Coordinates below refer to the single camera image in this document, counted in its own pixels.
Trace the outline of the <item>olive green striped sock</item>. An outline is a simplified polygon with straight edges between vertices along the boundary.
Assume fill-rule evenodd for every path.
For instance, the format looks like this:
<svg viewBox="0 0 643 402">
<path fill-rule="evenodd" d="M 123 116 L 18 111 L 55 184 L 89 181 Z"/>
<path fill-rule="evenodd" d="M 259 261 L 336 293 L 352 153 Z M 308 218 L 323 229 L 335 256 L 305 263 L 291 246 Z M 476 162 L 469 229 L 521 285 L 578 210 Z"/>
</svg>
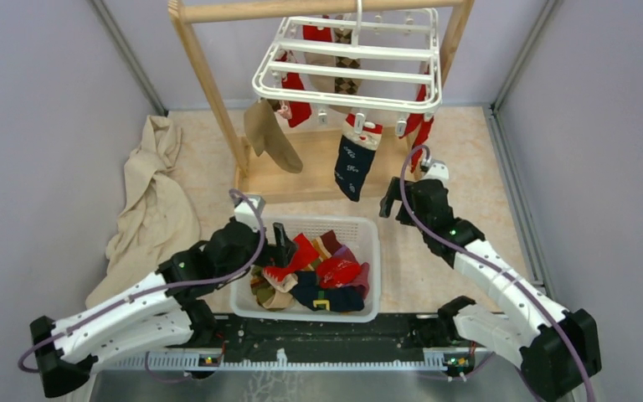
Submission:
<svg viewBox="0 0 643 402">
<path fill-rule="evenodd" d="M 261 267 L 254 266 L 250 274 L 250 291 L 260 307 L 275 312 L 284 310 L 291 304 L 292 296 L 275 289 L 263 276 Z"/>
</svg>

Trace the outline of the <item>black santa belt sock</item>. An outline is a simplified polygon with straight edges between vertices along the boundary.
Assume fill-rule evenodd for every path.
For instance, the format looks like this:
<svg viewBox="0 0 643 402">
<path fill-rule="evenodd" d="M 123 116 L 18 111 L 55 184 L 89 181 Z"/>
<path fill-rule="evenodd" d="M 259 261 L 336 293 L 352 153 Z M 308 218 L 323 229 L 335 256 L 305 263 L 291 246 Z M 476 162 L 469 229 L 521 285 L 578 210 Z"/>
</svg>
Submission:
<svg viewBox="0 0 643 402">
<path fill-rule="evenodd" d="M 325 289 L 317 283 L 313 271 L 297 271 L 294 275 L 297 283 L 289 293 L 312 311 L 359 312 L 365 307 L 362 295 L 350 286 Z"/>
</svg>

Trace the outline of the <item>white perforated plastic basket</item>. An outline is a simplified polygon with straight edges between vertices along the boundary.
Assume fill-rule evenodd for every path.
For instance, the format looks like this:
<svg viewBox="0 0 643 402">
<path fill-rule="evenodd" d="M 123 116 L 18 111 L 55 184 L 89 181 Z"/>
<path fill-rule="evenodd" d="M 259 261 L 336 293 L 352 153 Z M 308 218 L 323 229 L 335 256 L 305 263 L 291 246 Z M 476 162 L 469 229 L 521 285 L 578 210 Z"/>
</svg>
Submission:
<svg viewBox="0 0 643 402">
<path fill-rule="evenodd" d="M 231 286 L 229 305 L 241 317 L 282 319 L 290 321 L 316 322 L 369 322 L 379 311 L 382 290 L 382 264 L 380 239 L 376 224 L 365 218 L 332 215 L 269 215 L 267 224 L 282 223 L 291 235 L 304 234 L 306 237 L 323 235 L 331 230 L 341 245 L 346 246 L 360 263 L 369 264 L 369 291 L 364 299 L 364 308 L 359 312 L 313 312 L 296 304 L 278 312 L 271 312 L 255 301 L 250 286 L 243 280 Z"/>
</svg>

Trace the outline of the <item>red snowflake pattern sock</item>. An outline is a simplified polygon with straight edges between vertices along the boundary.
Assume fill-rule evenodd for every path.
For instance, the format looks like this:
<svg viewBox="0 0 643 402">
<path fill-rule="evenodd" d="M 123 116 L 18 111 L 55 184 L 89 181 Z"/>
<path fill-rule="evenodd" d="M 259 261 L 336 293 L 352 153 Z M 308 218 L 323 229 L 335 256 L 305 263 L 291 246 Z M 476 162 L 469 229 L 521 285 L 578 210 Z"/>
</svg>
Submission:
<svg viewBox="0 0 643 402">
<path fill-rule="evenodd" d="M 324 260 L 316 268 L 319 287 L 323 289 L 342 287 L 344 283 L 350 281 L 350 278 L 343 279 L 342 277 L 344 274 L 350 274 L 352 267 L 352 262 L 335 257 Z"/>
</svg>

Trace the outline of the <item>wooden hanger rack frame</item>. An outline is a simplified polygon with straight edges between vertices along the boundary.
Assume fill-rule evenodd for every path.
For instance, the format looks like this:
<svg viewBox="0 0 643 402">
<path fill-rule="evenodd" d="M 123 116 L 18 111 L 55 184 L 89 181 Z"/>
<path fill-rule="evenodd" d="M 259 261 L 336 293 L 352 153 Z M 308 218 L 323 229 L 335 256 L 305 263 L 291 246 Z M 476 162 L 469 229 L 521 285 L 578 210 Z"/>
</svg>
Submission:
<svg viewBox="0 0 643 402">
<path fill-rule="evenodd" d="M 259 1 L 193 6 L 171 1 L 168 13 L 234 158 L 235 187 L 244 193 L 257 194 L 268 203 L 288 203 L 346 198 L 335 182 L 333 171 L 345 118 L 347 114 L 356 114 L 334 107 L 328 111 L 326 123 L 321 124 L 316 111 L 307 103 L 289 103 L 292 118 L 285 120 L 277 114 L 276 117 L 303 162 L 302 172 L 282 170 L 267 153 L 256 156 L 244 133 L 244 115 L 241 122 L 233 122 L 229 117 L 194 25 L 263 18 L 278 18 L 281 23 L 285 17 L 339 17 L 356 11 L 366 18 L 381 12 L 386 19 L 391 19 L 393 13 L 401 9 L 435 8 L 440 16 L 443 100 L 447 75 L 472 7 L 470 1 Z M 360 198 L 383 195 L 412 147 L 412 140 L 408 142 L 396 135 L 395 113 L 371 110 L 366 121 L 381 125 L 383 134 Z"/>
</svg>

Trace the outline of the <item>maroon purple sock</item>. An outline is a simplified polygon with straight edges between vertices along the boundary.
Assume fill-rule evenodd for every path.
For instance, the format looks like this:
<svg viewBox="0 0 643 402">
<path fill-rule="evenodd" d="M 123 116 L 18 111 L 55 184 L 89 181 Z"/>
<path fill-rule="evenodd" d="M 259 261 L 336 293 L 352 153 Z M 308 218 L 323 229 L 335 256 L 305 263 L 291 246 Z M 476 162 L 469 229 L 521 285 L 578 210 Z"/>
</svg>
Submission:
<svg viewBox="0 0 643 402">
<path fill-rule="evenodd" d="M 361 295 L 362 299 L 366 299 L 370 290 L 368 275 L 370 272 L 369 263 L 359 263 L 356 256 L 353 252 L 347 247 L 343 246 L 338 250 L 334 255 L 335 258 L 350 261 L 353 263 L 353 267 L 350 274 L 344 274 L 343 279 L 350 278 L 350 281 L 344 283 L 343 287 L 351 287 L 358 294 Z"/>
</svg>

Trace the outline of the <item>brown argyle sock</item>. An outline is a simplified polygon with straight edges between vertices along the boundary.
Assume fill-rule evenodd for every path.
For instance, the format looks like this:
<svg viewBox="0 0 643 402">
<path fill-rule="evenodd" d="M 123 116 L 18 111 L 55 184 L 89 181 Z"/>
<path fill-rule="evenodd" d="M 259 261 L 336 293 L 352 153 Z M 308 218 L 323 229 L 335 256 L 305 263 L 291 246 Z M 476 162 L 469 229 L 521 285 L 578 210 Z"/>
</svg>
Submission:
<svg viewBox="0 0 643 402">
<path fill-rule="evenodd" d="M 352 42 L 352 30 L 343 28 L 333 29 L 333 39 L 336 44 L 350 44 Z M 357 70 L 360 68 L 358 59 L 351 59 L 346 56 L 336 57 L 336 67 L 342 69 Z M 334 79 L 335 92 L 342 95 L 356 95 L 362 84 L 361 79 L 339 76 Z"/>
</svg>

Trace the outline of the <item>white plastic clip hanger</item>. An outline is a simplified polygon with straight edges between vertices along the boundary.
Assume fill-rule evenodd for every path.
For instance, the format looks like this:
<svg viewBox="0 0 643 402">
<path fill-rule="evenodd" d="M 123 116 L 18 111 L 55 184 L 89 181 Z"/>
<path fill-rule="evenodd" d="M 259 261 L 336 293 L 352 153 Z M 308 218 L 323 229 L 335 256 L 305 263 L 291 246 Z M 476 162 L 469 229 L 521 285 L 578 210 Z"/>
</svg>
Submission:
<svg viewBox="0 0 643 402">
<path fill-rule="evenodd" d="M 371 110 L 393 112 L 402 136 L 412 115 L 429 120 L 442 103 L 440 16 L 435 8 L 282 19 L 251 84 L 261 98 L 302 102 L 326 123 L 353 111 L 360 131 Z"/>
</svg>

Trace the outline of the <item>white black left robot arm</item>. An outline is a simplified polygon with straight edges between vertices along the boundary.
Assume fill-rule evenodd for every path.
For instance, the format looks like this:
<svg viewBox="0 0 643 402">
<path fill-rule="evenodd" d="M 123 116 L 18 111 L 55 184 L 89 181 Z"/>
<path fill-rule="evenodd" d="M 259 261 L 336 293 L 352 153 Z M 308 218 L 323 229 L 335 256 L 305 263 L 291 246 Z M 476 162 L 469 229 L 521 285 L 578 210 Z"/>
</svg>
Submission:
<svg viewBox="0 0 643 402">
<path fill-rule="evenodd" d="M 30 323 L 34 370 L 44 395 L 58 398 L 123 358 L 156 348 L 205 347 L 218 325 L 202 301 L 255 265 L 287 266 L 298 245 L 281 223 L 269 242 L 263 229 L 231 219 L 209 240 L 179 251 L 144 279 L 71 317 Z"/>
</svg>

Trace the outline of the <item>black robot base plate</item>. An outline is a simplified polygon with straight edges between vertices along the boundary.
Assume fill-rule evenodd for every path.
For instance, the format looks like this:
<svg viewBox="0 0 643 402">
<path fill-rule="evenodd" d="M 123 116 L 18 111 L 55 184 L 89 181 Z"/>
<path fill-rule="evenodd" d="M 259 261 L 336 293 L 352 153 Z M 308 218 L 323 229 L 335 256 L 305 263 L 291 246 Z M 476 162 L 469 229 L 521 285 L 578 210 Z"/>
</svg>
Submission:
<svg viewBox="0 0 643 402">
<path fill-rule="evenodd" d="M 426 350 L 467 352 L 471 342 L 449 338 L 435 313 L 380 313 L 363 323 L 301 322 L 216 317 L 208 341 L 172 346 L 172 350 L 225 347 L 226 363 L 270 362 L 283 349 L 290 363 L 420 362 Z"/>
</svg>

